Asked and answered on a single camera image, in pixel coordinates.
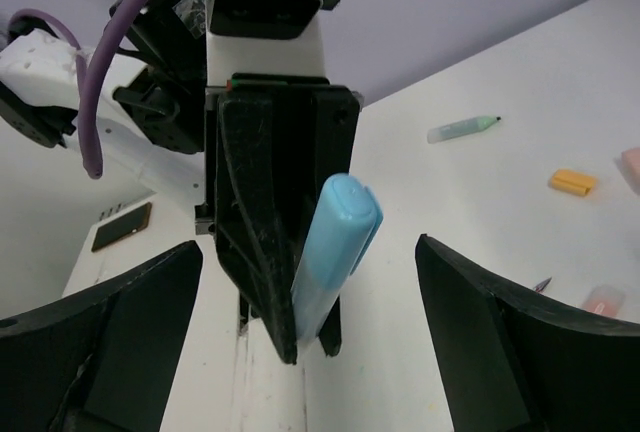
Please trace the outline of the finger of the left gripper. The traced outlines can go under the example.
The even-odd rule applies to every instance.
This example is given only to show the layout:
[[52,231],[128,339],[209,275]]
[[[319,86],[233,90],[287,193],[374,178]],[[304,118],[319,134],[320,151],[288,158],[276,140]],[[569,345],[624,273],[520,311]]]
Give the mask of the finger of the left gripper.
[[[325,181],[345,171],[345,93],[314,91],[310,105],[302,166],[304,188],[301,212],[305,241]],[[327,355],[339,353],[342,344],[339,297],[316,339]]]

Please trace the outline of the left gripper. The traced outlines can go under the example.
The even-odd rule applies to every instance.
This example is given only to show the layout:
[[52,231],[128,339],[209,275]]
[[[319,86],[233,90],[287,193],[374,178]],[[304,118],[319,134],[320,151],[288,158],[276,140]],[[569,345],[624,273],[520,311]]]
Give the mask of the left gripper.
[[350,169],[362,99],[322,77],[235,74],[207,93],[202,227],[262,319],[279,359],[297,362],[288,232],[311,220],[330,176]]

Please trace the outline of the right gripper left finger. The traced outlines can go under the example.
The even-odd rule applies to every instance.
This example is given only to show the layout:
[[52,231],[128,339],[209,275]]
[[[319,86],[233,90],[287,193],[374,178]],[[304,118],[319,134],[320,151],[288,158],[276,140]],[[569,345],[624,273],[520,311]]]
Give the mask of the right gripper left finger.
[[2,320],[2,430],[159,430],[202,262],[187,241]]

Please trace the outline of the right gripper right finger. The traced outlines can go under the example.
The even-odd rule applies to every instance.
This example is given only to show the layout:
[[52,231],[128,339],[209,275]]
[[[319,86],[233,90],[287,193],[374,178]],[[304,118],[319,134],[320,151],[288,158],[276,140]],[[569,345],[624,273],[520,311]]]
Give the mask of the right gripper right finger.
[[541,295],[426,234],[415,261],[454,430],[638,430],[638,324]]

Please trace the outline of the purple ink pen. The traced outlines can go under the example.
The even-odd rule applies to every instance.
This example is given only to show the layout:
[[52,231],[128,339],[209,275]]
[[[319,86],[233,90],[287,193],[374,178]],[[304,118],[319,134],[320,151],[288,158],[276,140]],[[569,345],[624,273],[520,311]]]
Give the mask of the purple ink pen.
[[543,293],[546,290],[546,288],[548,287],[548,285],[550,284],[551,280],[552,280],[551,277],[544,279],[543,281],[541,281],[538,284],[536,284],[532,288],[532,290],[534,292],[536,292],[536,293]]

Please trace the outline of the blue highlighter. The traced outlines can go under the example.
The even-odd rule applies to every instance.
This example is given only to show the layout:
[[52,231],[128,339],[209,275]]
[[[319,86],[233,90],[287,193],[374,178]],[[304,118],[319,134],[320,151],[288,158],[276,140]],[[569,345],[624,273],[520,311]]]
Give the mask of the blue highlighter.
[[382,221],[376,197],[357,178],[335,174],[325,181],[291,288],[299,349],[319,336]]

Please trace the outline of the pink correction tape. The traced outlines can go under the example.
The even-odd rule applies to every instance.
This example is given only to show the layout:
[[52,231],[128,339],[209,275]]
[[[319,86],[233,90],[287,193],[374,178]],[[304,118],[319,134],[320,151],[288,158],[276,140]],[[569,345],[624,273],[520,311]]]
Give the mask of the pink correction tape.
[[616,318],[622,310],[627,294],[620,288],[601,284],[591,289],[581,309],[603,317]]

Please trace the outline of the green highlighter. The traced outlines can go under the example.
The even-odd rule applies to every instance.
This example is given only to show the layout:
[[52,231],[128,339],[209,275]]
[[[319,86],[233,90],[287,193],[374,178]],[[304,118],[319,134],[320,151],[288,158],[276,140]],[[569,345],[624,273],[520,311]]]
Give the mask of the green highlighter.
[[433,128],[427,133],[427,142],[439,142],[484,132],[502,120],[500,116],[477,116]]

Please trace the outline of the orange highlighter cap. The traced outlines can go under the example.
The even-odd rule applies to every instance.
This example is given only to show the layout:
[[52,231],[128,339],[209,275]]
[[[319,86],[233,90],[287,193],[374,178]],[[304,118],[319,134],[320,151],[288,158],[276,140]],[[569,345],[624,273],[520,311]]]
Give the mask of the orange highlighter cap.
[[549,179],[549,186],[557,191],[586,197],[598,184],[595,177],[569,169],[558,169]]

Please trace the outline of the pink eraser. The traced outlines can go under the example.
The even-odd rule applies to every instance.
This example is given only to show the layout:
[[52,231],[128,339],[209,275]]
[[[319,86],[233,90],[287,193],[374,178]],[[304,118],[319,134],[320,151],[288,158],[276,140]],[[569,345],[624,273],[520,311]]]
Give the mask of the pink eraser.
[[627,149],[620,156],[622,168],[635,183],[640,180],[640,148]]

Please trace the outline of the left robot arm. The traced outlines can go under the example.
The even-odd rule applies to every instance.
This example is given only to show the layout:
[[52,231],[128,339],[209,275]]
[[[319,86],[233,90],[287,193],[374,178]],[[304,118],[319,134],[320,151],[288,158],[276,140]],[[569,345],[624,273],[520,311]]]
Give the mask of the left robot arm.
[[23,9],[1,116],[47,147],[159,155],[152,188],[184,201],[219,263],[295,363],[292,287],[327,179],[348,172],[362,102],[327,77],[318,17],[342,0],[118,0],[94,49]]

